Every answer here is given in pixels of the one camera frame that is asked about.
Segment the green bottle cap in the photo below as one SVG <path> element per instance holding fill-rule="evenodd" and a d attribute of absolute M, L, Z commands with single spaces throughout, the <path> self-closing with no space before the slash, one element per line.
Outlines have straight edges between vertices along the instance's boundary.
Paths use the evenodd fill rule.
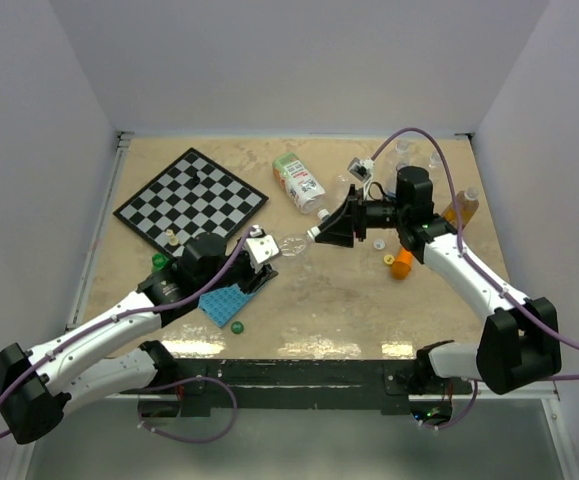
<path fill-rule="evenodd" d="M 240 321 L 235 321 L 232 325 L 231 325 L 231 331 L 234 334 L 241 334 L 244 331 L 244 324 Z"/>

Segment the green plastic bottle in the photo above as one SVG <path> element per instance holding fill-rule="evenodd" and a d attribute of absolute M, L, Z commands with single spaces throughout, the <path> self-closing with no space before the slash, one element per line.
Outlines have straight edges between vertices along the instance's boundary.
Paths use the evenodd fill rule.
<path fill-rule="evenodd" d="M 162 270 L 168 263 L 169 258 L 161 253 L 156 253 L 151 257 L 151 271 Z"/>

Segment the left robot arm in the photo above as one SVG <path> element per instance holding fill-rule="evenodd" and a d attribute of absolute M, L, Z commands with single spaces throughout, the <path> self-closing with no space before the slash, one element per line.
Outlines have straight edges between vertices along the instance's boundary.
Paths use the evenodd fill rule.
<path fill-rule="evenodd" d="M 165 392 L 177 365 L 158 341 L 119 358 L 111 355 L 195 310 L 201 296 L 234 286 L 253 294 L 276 277 L 280 249 L 261 227 L 245 231 L 233 249 L 216 234 L 187 242 L 122 300 L 83 325 L 45 343 L 0 351 L 0 439 L 19 445 L 52 431 L 89 403 L 128 390 Z"/>

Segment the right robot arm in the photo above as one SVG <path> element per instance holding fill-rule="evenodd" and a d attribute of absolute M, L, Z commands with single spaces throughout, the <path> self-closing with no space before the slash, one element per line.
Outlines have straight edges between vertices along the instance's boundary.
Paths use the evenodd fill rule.
<path fill-rule="evenodd" d="M 351 248 L 373 228 L 396 230 L 401 245 L 483 322 L 477 344 L 446 341 L 418 352 L 414 379 L 421 390 L 435 393 L 450 378 L 462 377 L 502 395 L 560 372 L 558 340 L 534 323 L 556 329 L 555 306 L 506 284 L 460 243 L 457 230 L 434 211 L 433 184 L 425 169 L 400 170 L 390 198 L 366 200 L 351 187 L 344 203 L 308 235 L 318 244 Z"/>

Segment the juice bottle with white label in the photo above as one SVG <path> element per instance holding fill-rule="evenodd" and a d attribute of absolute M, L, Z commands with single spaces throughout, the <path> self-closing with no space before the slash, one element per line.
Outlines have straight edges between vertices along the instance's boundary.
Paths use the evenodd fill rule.
<path fill-rule="evenodd" d="M 302 214 L 316 214 L 324 220 L 329 211 L 326 191 L 295 153 L 286 153 L 272 162 L 274 178 Z"/>

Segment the blue label water bottle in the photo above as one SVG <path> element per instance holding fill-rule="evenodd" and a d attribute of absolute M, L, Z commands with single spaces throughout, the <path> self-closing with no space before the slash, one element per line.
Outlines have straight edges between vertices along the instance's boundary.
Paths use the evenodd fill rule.
<path fill-rule="evenodd" d="M 384 175 L 384 191 L 385 194 L 394 197 L 397 188 L 397 178 L 398 172 L 405 167 L 410 166 L 409 161 L 398 161 L 395 164 L 389 164 L 387 166 L 386 174 Z"/>

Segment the clear bottle back row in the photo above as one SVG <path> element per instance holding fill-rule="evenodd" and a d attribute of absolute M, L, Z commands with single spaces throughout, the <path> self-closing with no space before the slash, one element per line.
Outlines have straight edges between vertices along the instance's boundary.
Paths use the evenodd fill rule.
<path fill-rule="evenodd" d="M 396 165 L 409 165 L 413 154 L 413 145 L 407 140 L 397 140 L 393 147 L 393 159 Z"/>

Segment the orange tea bottle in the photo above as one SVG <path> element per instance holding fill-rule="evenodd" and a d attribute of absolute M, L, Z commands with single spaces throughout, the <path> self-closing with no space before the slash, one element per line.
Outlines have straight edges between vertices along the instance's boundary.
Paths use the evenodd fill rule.
<path fill-rule="evenodd" d="M 458 228 L 458 218 L 461 218 L 462 226 L 465 227 L 473 218 L 480 206 L 479 190 L 469 187 L 456 194 L 456 206 L 450 202 L 441 216 L 454 228 Z"/>

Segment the blue studded baseplate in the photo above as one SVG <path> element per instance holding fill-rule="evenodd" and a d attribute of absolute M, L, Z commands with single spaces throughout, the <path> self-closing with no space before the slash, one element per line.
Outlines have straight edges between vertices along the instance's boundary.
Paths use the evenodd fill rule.
<path fill-rule="evenodd" d="M 200 296 L 199 309 L 218 327 L 225 327 L 255 297 L 238 285 L 219 288 Z"/>

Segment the orange plastic carrot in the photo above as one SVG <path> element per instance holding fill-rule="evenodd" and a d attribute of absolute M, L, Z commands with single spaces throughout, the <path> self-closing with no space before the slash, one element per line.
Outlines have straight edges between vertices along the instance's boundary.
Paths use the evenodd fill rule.
<path fill-rule="evenodd" d="M 391 275 L 396 280 L 404 280 L 412 270 L 413 254 L 402 247 L 390 266 Z"/>

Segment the cream chess piece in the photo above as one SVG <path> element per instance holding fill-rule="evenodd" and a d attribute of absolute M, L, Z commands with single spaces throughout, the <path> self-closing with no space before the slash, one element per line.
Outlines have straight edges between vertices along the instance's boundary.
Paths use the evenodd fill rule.
<path fill-rule="evenodd" d="M 178 246 L 179 245 L 179 239 L 173 230 L 167 229 L 165 231 L 165 235 L 167 237 L 167 242 L 170 246 Z"/>

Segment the black white chessboard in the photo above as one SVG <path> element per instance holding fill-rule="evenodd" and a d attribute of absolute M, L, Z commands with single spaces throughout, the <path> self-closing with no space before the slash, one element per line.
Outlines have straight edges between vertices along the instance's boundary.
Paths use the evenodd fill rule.
<path fill-rule="evenodd" d="M 195 172 L 200 183 L 192 184 Z M 186 150 L 114 211 L 114 216 L 168 258 L 201 233 L 232 238 L 267 203 L 268 196 L 200 151 Z M 179 239 L 170 246 L 165 231 Z"/>

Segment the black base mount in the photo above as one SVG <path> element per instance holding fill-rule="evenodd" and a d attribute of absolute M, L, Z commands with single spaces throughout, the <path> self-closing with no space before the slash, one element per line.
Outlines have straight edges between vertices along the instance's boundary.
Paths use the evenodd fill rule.
<path fill-rule="evenodd" d="M 420 377 L 414 360 L 252 360 L 177 359 L 158 373 L 148 388 L 177 380 L 183 387 L 184 417 L 202 417 L 232 402 L 215 379 L 235 394 L 241 409 L 368 410 L 383 415 L 407 415 L 412 396 L 439 396 L 449 385 L 453 393 L 468 395 L 469 383 L 460 379 Z"/>

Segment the aluminium frame rail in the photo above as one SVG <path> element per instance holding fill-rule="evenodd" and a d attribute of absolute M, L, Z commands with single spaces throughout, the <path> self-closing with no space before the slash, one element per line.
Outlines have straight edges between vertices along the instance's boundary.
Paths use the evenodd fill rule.
<path fill-rule="evenodd" d="M 129 146 L 133 137 L 134 137 L 133 131 L 117 132 L 116 150 L 111 163 L 109 178 L 103 190 L 102 203 L 100 205 L 99 213 L 96 217 L 92 237 L 86 251 L 86 256 L 83 264 L 83 271 L 80 276 L 80 280 L 83 283 L 85 283 L 89 278 L 90 270 L 93 266 L 94 257 L 97 250 L 97 243 L 103 235 L 103 230 L 105 229 L 106 226 L 109 210 L 111 209 L 113 204 L 118 178 L 121 175 L 123 162 L 129 150 Z"/>

